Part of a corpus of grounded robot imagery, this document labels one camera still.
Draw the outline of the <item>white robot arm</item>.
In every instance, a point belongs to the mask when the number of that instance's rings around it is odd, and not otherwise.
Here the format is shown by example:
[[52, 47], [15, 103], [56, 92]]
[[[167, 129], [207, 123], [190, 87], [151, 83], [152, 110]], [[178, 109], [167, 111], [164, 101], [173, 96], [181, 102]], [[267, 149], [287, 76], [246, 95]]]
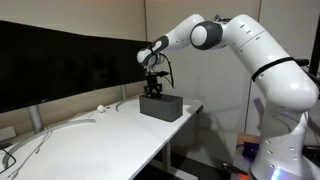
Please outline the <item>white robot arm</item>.
[[259, 150], [250, 167], [254, 180], [319, 180], [319, 168], [302, 155], [309, 110], [319, 88], [279, 43], [248, 15], [225, 22], [198, 14], [137, 53], [146, 68], [162, 62], [166, 50], [231, 48], [266, 99]]

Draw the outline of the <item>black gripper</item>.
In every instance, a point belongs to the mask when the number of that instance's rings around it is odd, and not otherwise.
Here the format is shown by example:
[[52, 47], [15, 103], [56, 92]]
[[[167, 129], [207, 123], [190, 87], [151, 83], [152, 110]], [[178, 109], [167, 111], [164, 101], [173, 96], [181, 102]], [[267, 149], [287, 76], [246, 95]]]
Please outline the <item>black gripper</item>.
[[144, 87], [145, 96], [148, 98], [160, 98], [162, 85], [158, 83], [157, 78], [168, 75], [168, 72], [147, 72], [145, 77], [147, 85]]

